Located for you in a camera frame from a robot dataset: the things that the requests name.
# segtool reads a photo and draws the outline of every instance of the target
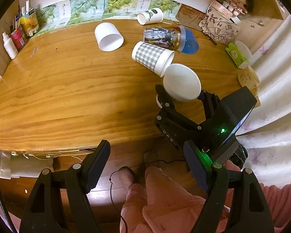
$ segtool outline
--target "small bottle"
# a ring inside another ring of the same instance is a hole
[[[3,41],[4,41],[4,48],[8,52],[8,55],[11,57],[11,59],[14,59],[16,55],[18,54],[18,50],[16,49],[13,40],[4,32],[3,35]]]

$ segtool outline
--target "red can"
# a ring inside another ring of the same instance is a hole
[[[20,51],[25,44],[27,43],[26,35],[22,29],[22,26],[19,26],[13,31],[9,37],[12,39],[16,49]]]

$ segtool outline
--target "pink pajamas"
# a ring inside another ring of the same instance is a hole
[[[226,168],[239,170],[231,162]],[[167,177],[161,169],[150,166],[145,171],[146,188],[134,184],[128,189],[122,216],[128,233],[189,233],[197,220],[205,199],[191,195]],[[291,184],[283,189],[261,184],[271,210],[275,232],[280,232],[291,219]],[[225,229],[233,192],[227,195],[226,207],[216,232]],[[120,232],[125,233],[123,220]]]

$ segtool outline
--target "grape poster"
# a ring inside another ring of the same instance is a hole
[[[67,25],[102,20],[105,0],[70,0],[71,18]]]
[[[46,6],[42,9],[36,9],[36,16],[40,26],[40,30],[36,35],[41,35],[53,30],[60,20],[57,3]]]
[[[160,8],[163,11],[164,19],[178,22],[176,15],[182,3],[174,0],[151,0],[149,9]]]
[[[41,35],[59,27],[96,22],[103,19],[137,19],[137,14],[158,7],[164,19],[178,21],[182,4],[174,0],[65,0],[36,9]]]
[[[138,0],[105,0],[103,19],[136,19]]]

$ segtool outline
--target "small figurine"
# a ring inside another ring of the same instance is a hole
[[[253,0],[225,0],[223,6],[232,12],[234,16],[238,16],[252,11]]]

